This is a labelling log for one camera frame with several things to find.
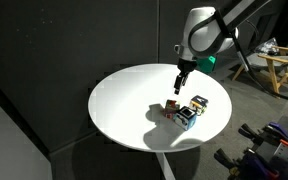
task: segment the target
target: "white tabletop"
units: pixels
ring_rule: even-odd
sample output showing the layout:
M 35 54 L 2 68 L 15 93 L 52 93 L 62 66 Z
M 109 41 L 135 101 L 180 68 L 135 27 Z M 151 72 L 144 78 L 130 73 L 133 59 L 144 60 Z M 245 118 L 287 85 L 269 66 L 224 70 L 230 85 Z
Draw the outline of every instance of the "white tabletop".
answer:
M 225 89 L 211 77 L 190 73 L 179 95 L 176 65 L 146 64 L 120 70 L 102 80 L 88 102 L 97 128 L 111 140 L 147 152 L 176 152 L 197 147 L 216 136 L 228 123 L 232 105 Z M 188 106 L 195 95 L 209 100 L 195 125 L 183 130 L 163 116 L 167 99 Z

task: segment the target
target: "black cable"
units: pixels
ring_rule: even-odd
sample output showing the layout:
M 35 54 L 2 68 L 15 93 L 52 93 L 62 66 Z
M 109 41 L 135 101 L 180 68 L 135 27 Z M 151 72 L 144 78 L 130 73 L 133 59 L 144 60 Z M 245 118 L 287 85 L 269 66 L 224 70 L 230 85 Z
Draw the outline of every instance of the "black cable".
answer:
M 256 26 L 255 26 L 251 21 L 249 21 L 249 20 L 246 20 L 246 22 L 247 22 L 249 25 L 252 26 L 252 28 L 254 29 L 254 32 L 255 32 L 255 40 L 253 40 L 252 42 L 254 42 L 254 41 L 255 41 L 256 43 L 260 42 L 260 33 L 259 33 L 258 29 L 256 28 Z M 250 54 L 252 54 L 252 53 L 254 52 L 254 50 L 255 50 L 256 47 L 254 47 L 254 46 L 252 45 L 251 48 L 252 48 L 252 49 L 249 49 L 250 52 L 248 52 L 247 56 L 250 55 Z
M 248 60 L 247 60 L 247 58 L 246 58 L 246 56 L 245 56 L 245 54 L 244 54 L 244 52 L 243 52 L 243 50 L 242 50 L 242 48 L 241 48 L 241 46 L 240 46 L 240 44 L 239 44 L 236 36 L 235 36 L 235 32 L 231 32 L 230 35 L 231 35 L 232 38 L 233 38 L 234 45 L 235 45 L 235 47 L 236 47 L 237 53 L 238 53 L 240 56 L 242 56 L 242 57 L 240 57 L 240 58 L 243 58 L 242 61 L 244 61 L 244 65 L 246 66 L 245 69 L 248 69 L 247 73 L 250 75 L 250 77 L 252 78 L 252 80 L 253 80 L 258 86 L 260 86 L 265 93 L 267 93 L 267 94 L 269 94 L 269 95 L 271 95 L 271 96 L 273 96 L 273 97 L 274 97 L 274 96 L 277 96 L 277 97 L 280 97 L 280 98 L 282 98 L 282 99 L 288 100 L 288 96 L 284 96 L 284 95 L 281 95 L 281 94 L 279 94 L 279 93 L 276 93 L 276 92 L 274 92 L 274 91 L 272 91 L 272 90 L 264 87 L 264 86 L 258 81 L 258 79 L 255 77 L 255 74 L 254 74 L 254 72 L 253 72 L 253 70 L 252 70 L 252 68 L 251 68 L 251 66 L 250 66 L 250 64 L 249 64 L 249 62 L 248 62 Z

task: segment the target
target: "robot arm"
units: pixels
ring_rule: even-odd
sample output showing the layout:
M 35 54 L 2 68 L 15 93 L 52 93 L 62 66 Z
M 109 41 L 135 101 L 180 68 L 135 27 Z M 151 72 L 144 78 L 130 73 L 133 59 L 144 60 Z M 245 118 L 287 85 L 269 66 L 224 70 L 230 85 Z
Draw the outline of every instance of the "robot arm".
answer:
M 237 26 L 271 0 L 241 0 L 222 16 L 213 7 L 192 9 L 188 15 L 181 45 L 174 47 L 179 55 L 175 94 L 179 94 L 190 72 L 196 68 L 196 60 L 217 54 L 234 43 L 231 33 L 238 36 Z

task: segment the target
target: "dark wall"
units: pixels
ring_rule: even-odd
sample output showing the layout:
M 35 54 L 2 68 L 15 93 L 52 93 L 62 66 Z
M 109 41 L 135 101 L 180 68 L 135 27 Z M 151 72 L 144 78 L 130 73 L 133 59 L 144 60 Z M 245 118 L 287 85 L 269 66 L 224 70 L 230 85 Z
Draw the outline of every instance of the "dark wall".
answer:
M 88 88 L 157 62 L 156 0 L 0 0 L 0 87 L 54 151 L 92 132 Z

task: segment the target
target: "cube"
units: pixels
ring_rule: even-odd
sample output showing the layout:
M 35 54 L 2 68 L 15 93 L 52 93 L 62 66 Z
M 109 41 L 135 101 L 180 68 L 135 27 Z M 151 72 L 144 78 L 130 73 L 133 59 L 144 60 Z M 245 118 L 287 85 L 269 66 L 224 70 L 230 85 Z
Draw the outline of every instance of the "cube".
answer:
M 173 117 L 174 122 L 185 131 L 189 130 L 195 124 L 197 113 L 189 107 L 182 107 Z
M 175 100 L 167 100 L 164 108 L 164 116 L 173 119 L 173 116 L 180 109 L 180 102 Z
M 197 115 L 201 115 L 205 112 L 207 107 L 208 100 L 202 98 L 201 96 L 196 95 L 191 99 L 189 108 L 197 113 Z

